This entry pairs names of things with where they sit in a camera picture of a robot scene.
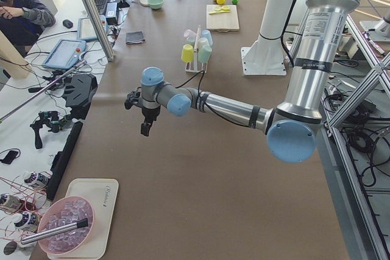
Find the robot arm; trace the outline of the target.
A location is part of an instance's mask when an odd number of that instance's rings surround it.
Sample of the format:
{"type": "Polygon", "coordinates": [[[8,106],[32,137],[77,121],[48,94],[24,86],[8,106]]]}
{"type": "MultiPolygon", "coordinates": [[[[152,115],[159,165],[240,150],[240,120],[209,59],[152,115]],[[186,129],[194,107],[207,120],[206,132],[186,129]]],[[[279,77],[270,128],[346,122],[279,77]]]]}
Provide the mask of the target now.
{"type": "Polygon", "coordinates": [[[234,44],[231,52],[218,55],[221,67],[211,66],[202,83],[169,83],[160,68],[144,69],[139,86],[124,102],[126,108],[141,109],[141,133],[149,134],[161,108],[176,116],[193,108],[262,131],[271,153],[282,161],[309,159],[322,125],[321,96],[347,16],[360,0],[305,0],[308,17],[289,68],[280,38],[294,1],[263,0],[261,7],[247,8],[260,20],[255,24],[243,17],[249,32],[258,29],[254,43],[234,44]]]}

